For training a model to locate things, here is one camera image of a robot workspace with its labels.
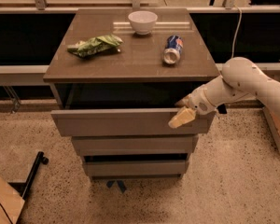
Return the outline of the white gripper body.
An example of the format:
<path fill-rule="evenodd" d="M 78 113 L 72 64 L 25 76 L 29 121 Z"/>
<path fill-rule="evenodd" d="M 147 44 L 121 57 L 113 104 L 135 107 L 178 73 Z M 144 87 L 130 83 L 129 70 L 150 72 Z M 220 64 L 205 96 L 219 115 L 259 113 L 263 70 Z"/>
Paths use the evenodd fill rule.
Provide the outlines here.
<path fill-rule="evenodd" d="M 210 95 L 210 90 L 206 86 L 195 89 L 189 95 L 188 105 L 199 115 L 211 113 L 218 107 L 218 103 Z"/>

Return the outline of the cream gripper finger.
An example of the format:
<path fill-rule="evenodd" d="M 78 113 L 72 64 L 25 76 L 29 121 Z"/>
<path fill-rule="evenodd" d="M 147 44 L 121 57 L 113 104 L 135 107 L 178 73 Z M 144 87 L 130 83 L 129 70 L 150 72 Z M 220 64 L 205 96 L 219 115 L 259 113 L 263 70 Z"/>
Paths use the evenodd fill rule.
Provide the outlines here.
<path fill-rule="evenodd" d="M 189 99 L 190 99 L 190 94 L 185 96 L 185 97 L 183 97 L 178 102 L 176 102 L 175 106 L 178 106 L 178 107 L 182 107 L 182 106 L 189 107 Z"/>
<path fill-rule="evenodd" d="M 196 111 L 187 108 L 187 107 L 182 107 L 175 116 L 171 118 L 171 120 L 168 122 L 168 125 L 171 128 L 178 128 L 184 124 L 187 124 L 189 122 L 194 121 L 196 118 Z"/>

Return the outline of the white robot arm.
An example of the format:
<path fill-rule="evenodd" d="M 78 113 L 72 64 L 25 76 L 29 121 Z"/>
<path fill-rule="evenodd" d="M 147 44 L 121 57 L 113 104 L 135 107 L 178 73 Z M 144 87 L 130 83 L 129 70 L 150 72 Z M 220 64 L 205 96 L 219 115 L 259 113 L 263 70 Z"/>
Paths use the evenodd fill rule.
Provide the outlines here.
<path fill-rule="evenodd" d="M 176 103 L 180 109 L 169 126 L 178 128 L 194 121 L 197 115 L 206 115 L 220 105 L 244 100 L 248 95 L 257 98 L 280 118 L 280 82 L 266 76 L 247 58 L 231 58 L 223 64 L 218 77 Z"/>

